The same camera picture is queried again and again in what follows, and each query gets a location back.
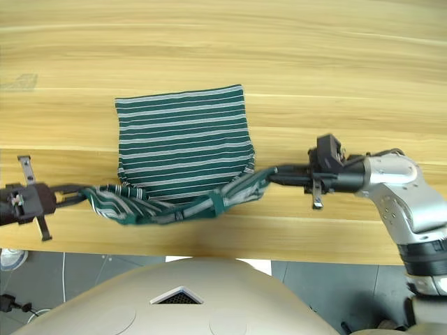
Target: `floor tile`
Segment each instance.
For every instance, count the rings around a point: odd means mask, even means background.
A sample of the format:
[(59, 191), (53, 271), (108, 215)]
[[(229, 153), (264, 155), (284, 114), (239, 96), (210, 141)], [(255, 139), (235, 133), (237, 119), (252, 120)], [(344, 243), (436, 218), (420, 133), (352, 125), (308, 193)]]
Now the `floor tile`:
[(389, 318), (398, 325), (406, 323), (404, 300), (413, 294), (406, 287), (405, 267), (379, 267), (374, 298), (378, 313)]
[(0, 335), (10, 335), (18, 330), (21, 326), (23, 326), (22, 323), (9, 318), (3, 313), (0, 314)]
[[(62, 254), (30, 252), (27, 261), (12, 271), (5, 293), (20, 304), (31, 302), (34, 309), (54, 308), (62, 303)], [(20, 310), (8, 317), (25, 323), (30, 314)]]
[(113, 277), (123, 274), (124, 272), (131, 271), (132, 269), (136, 269), (138, 267), (141, 266), (133, 262), (127, 262), (126, 260), (122, 260), (121, 258), (115, 256), (109, 256), (106, 258), (106, 261), (96, 283), (103, 283), (104, 281), (107, 281)]
[(65, 292), (67, 300), (95, 286), (96, 279), (106, 261), (102, 255), (67, 253), (65, 261)]
[(164, 256), (135, 256), (135, 255), (114, 255), (113, 257), (120, 258), (127, 262), (135, 263), (141, 265), (142, 267), (146, 265), (160, 264), (165, 262)]
[(373, 327), (378, 266), (290, 262), (284, 283), (340, 334)]
[(288, 262), (272, 261), (272, 276), (284, 282)]

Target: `tabletop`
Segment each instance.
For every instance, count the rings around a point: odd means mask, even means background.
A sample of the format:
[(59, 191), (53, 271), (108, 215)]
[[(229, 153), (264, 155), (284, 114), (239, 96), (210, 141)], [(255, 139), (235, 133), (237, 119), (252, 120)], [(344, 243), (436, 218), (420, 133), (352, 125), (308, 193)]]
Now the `tabletop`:
[[(316, 137), (399, 147), (447, 196), (447, 5), (426, 0), (0, 0), (0, 186), (117, 183), (114, 98), (242, 84), (256, 167), (306, 163)], [(0, 228), (0, 246), (400, 264), (374, 205), (300, 188), (214, 220), (121, 226), (87, 203)]]

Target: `green fabric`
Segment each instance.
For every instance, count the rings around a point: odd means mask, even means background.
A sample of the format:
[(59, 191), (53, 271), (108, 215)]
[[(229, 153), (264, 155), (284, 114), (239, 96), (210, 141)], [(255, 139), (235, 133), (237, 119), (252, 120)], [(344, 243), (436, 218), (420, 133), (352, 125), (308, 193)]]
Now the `green fabric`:
[(211, 218), (259, 199), (272, 169), (254, 173), (241, 85), (117, 98), (121, 186), (82, 191), (121, 224)]
[(242, 86), (118, 98), (118, 176), (184, 204), (254, 171)]
[(237, 204), (258, 200), (269, 184), (267, 177), (274, 172), (275, 167), (245, 174), (184, 205), (152, 200), (141, 188), (118, 185), (91, 187), (81, 192), (97, 214), (118, 223), (163, 225), (176, 221), (214, 218)]

